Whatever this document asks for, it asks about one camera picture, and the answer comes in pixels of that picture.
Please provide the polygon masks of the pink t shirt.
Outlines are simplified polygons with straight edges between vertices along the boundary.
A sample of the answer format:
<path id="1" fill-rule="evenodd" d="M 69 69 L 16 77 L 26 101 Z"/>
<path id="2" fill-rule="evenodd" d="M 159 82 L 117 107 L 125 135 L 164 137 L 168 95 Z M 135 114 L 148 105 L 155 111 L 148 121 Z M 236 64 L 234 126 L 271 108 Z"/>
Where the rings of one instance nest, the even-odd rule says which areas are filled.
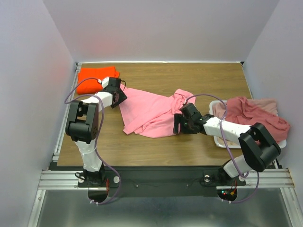
<path id="1" fill-rule="evenodd" d="M 119 105 L 123 132 L 153 139 L 174 135 L 174 114 L 181 113 L 179 109 L 193 95 L 182 89 L 169 97 L 133 88 L 125 88 L 124 93 L 127 99 Z"/>

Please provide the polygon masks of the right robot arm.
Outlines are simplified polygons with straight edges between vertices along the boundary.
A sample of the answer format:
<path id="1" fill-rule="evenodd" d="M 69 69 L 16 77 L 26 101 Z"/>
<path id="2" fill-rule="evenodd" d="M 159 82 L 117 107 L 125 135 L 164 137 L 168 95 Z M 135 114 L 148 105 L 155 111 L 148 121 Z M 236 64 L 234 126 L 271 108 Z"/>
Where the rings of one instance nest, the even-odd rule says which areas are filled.
<path id="1" fill-rule="evenodd" d="M 263 172 L 280 154 L 281 148 L 261 123 L 241 125 L 222 120 L 211 114 L 201 115 L 192 103 L 185 104 L 181 113 L 174 114 L 174 134 L 204 134 L 236 143 L 242 155 L 231 158 L 219 168 L 218 180 L 229 184 L 249 171 Z"/>

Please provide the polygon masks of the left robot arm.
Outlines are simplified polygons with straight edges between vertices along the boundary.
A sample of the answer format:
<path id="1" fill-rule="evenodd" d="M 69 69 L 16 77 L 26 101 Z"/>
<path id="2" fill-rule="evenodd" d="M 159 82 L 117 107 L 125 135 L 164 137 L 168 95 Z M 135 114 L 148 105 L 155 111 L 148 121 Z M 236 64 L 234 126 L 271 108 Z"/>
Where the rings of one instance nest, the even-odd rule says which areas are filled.
<path id="1" fill-rule="evenodd" d="M 127 99 L 121 84 L 124 80 L 114 77 L 105 79 L 87 78 L 81 81 L 95 80 L 102 86 L 101 91 L 89 98 L 79 100 L 75 98 L 64 101 L 70 105 L 65 126 L 66 135 L 70 136 L 79 149 L 83 161 L 83 172 L 76 173 L 80 183 L 88 183 L 93 186 L 101 186 L 107 182 L 104 173 L 104 163 L 97 154 L 97 139 L 104 122 L 106 107 L 115 108 Z"/>

